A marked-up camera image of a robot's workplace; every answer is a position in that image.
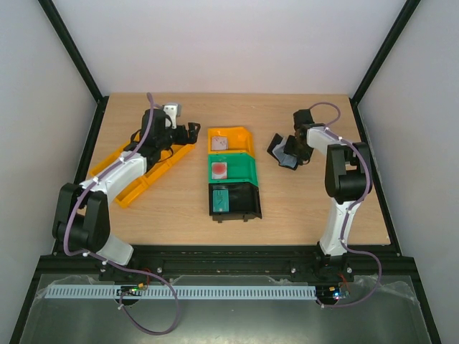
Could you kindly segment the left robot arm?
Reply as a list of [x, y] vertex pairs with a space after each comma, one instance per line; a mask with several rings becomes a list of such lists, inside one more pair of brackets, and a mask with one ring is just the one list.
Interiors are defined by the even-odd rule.
[[112, 234], [109, 206], [134, 200], [194, 147], [201, 126], [178, 124], [179, 113], [176, 103], [147, 109], [141, 128], [98, 173], [60, 189], [52, 235], [65, 254], [93, 253], [106, 262], [129, 263], [133, 247]]

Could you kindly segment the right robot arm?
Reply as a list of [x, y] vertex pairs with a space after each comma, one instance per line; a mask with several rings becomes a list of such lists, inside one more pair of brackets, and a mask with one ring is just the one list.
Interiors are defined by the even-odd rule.
[[314, 152], [326, 158], [324, 185], [331, 208], [312, 271], [318, 280], [337, 280], [347, 273], [344, 255], [355, 213], [372, 188], [369, 147], [363, 142], [351, 143], [327, 125], [315, 123], [310, 110], [295, 112], [293, 122], [292, 154], [298, 164], [308, 163]]

